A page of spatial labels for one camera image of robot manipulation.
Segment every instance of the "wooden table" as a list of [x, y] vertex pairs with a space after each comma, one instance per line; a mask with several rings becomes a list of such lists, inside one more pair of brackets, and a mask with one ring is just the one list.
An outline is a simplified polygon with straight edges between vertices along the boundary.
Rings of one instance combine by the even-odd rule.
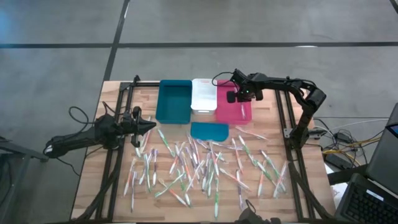
[[[99, 101], [105, 101], [111, 107], [116, 106], [116, 99], [118, 97], [120, 82], [104, 82], [103, 89]], [[157, 87], [142, 87], [135, 88], [133, 93], [132, 107], [140, 106], [142, 108], [142, 117], [147, 119], [152, 116], [155, 120], [155, 111], [157, 105]], [[280, 128], [279, 115], [277, 111], [277, 104], [275, 101], [275, 92], [272, 90], [264, 90], [264, 99], [262, 101], [252, 102], [252, 121], [243, 126], [243, 128], [254, 131], [255, 133], [265, 135], [269, 141], [258, 140], [248, 134], [240, 133], [234, 126], [229, 127], [229, 137], [224, 142], [231, 144], [231, 137], [234, 137], [240, 145], [237, 136], [242, 135], [246, 144], [249, 146], [254, 157], [263, 161], [264, 158], [260, 154], [259, 149], [265, 150], [270, 155], [272, 161], [278, 169], [281, 169], [285, 156], [285, 147]], [[292, 104], [296, 121], [299, 120], [301, 115], [301, 107], [292, 98]], [[102, 103], [98, 105], [96, 117], [104, 114], [104, 107]], [[191, 116], [191, 121], [215, 121], [214, 116]], [[190, 130], [190, 125], [171, 125], [171, 124], [157, 124], [160, 127], [170, 145], [174, 148], [175, 142], [187, 141], [185, 135], [186, 131]], [[194, 189], [191, 189], [188, 194], [191, 198], [193, 208], [184, 207], [180, 204], [169, 192], [164, 193], [159, 198], [155, 199], [155, 192], [163, 189], [159, 183], [152, 188], [152, 192], [147, 192], [146, 185], [135, 185], [135, 206], [134, 211], [130, 212], [131, 204], [131, 189], [126, 197], [123, 197], [123, 190], [127, 179], [127, 173], [133, 157], [136, 156], [133, 146], [129, 143], [130, 137], [126, 138], [124, 147], [123, 162], [121, 166], [121, 173], [118, 185], [118, 193], [116, 199], [116, 206], [114, 210], [114, 222], [215, 222], [214, 218], [214, 204], [215, 204], [215, 184], [213, 181], [211, 198], [207, 197], [201, 192], [200, 186], [197, 182], [194, 183]], [[169, 176], [169, 169], [172, 164], [173, 158], [164, 146], [161, 138], [159, 137], [156, 128], [150, 134], [149, 142], [146, 147], [146, 152], [151, 148], [159, 150], [157, 163], [157, 176], [163, 178], [166, 183], [171, 183], [177, 174], [176, 172]], [[206, 150], [198, 145], [201, 153], [201, 158], [205, 158]], [[216, 151], [223, 152], [223, 156], [229, 162], [228, 164], [220, 163], [219, 166], [235, 174], [238, 168], [234, 151], [215, 146]], [[95, 195], [100, 189], [101, 178], [104, 169], [104, 161], [106, 157], [105, 150], [99, 150], [88, 158], [86, 158], [81, 179], [78, 186], [75, 204], [73, 207], [72, 218], [78, 217], [85, 208], [94, 199]], [[240, 157], [243, 162], [244, 175], [241, 177], [243, 182], [247, 184], [252, 192], [243, 191], [243, 198], [248, 198], [257, 209], [257, 214], [262, 218], [279, 217], [284, 222], [297, 221], [295, 212], [293, 194], [290, 185], [289, 175], [285, 178], [285, 186], [287, 194], [282, 194], [278, 199], [272, 197], [274, 186], [264, 179], [262, 195], [257, 198], [257, 188], [259, 184], [260, 171], [255, 168], [248, 156], [244, 151], [240, 152]], [[322, 155], [319, 147], [305, 146], [303, 148], [303, 157], [305, 159], [305, 166], [307, 169], [308, 181], [310, 188], [319, 200], [319, 202], [331, 214], [335, 211], [331, 188], [326, 176], [325, 166], [323, 164]], [[140, 177], [142, 174], [143, 160], [139, 159], [136, 163], [135, 170]], [[272, 170], [267, 167], [273, 178]], [[153, 163], [150, 165], [150, 176], [152, 178]], [[180, 190], [180, 185], [175, 184], [172, 189], [176, 191], [181, 197], [183, 194]], [[303, 193], [300, 191], [303, 209], [305, 210], [305, 201]], [[104, 204], [104, 210], [107, 211], [108, 204]], [[233, 222], [238, 219], [241, 211], [239, 209], [239, 199], [236, 184], [227, 178], [225, 175], [220, 174], [220, 204], [219, 204], [218, 222]]]

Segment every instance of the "plastic container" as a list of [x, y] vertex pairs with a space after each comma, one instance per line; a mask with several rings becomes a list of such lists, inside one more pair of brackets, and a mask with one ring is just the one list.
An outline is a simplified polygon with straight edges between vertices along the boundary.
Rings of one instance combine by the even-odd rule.
[[210, 78], [192, 80], [193, 114], [212, 115], [217, 109], [217, 86], [211, 84]]
[[228, 134], [227, 124], [192, 122], [191, 125], [191, 136], [203, 141], [225, 141]]
[[[227, 80], [218, 80], [217, 84], [225, 83]], [[251, 102], [244, 103], [228, 103], [226, 100], [227, 91], [235, 91], [235, 85], [228, 82], [222, 86], [217, 87], [217, 110], [216, 120], [220, 123], [226, 124], [248, 124], [252, 120]]]
[[188, 124], [191, 120], [191, 100], [191, 80], [160, 81], [156, 120], [161, 124]]

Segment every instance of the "laptop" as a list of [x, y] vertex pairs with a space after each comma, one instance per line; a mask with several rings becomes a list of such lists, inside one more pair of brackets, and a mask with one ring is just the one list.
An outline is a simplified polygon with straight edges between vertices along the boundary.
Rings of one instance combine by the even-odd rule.
[[352, 223], [398, 224], [398, 104], [364, 176], [353, 174], [335, 217]]

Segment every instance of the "laptop keyboard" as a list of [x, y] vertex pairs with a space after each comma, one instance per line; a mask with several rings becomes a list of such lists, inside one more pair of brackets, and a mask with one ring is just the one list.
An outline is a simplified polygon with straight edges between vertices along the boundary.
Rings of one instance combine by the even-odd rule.
[[359, 223], [398, 223], [396, 208], [356, 187], [344, 215]]

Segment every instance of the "gray floor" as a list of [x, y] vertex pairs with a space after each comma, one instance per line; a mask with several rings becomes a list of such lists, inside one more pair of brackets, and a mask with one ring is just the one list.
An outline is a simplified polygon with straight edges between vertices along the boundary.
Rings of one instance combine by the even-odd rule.
[[[111, 43], [122, 4], [2, 0], [0, 44]], [[121, 37], [124, 43], [356, 41], [398, 41], [398, 14], [388, 0], [135, 0]], [[67, 109], [79, 106], [93, 117], [109, 53], [0, 49], [0, 135], [41, 151], [53, 135], [80, 128]], [[397, 54], [398, 47], [119, 49], [110, 79], [210, 78], [234, 68], [307, 78], [328, 95], [316, 116], [333, 128], [390, 115], [398, 102]], [[366, 139], [385, 123], [346, 128]], [[373, 150], [366, 148], [368, 159]], [[80, 171], [83, 153], [64, 159]], [[32, 161], [10, 223], [68, 220], [77, 183], [59, 161]]]

